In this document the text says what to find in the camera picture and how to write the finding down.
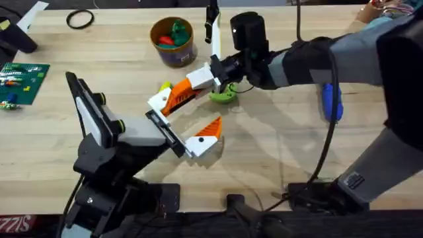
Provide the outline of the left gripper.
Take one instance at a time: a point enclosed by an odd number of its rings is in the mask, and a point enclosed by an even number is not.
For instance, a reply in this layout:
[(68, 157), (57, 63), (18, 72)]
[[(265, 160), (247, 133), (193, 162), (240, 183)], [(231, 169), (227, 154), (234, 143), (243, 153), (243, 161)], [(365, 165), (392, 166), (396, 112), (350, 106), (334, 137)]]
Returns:
[[(150, 108), (162, 111), (171, 91), (166, 88), (153, 95), (147, 101)], [(80, 110), (85, 135), (79, 144), (73, 170), (89, 180), (129, 180), (169, 149), (177, 157), (186, 152), (190, 157), (201, 157), (221, 137), (223, 122), (218, 116), (183, 144), (153, 110), (144, 118), (123, 120), (111, 120), (109, 114)]]

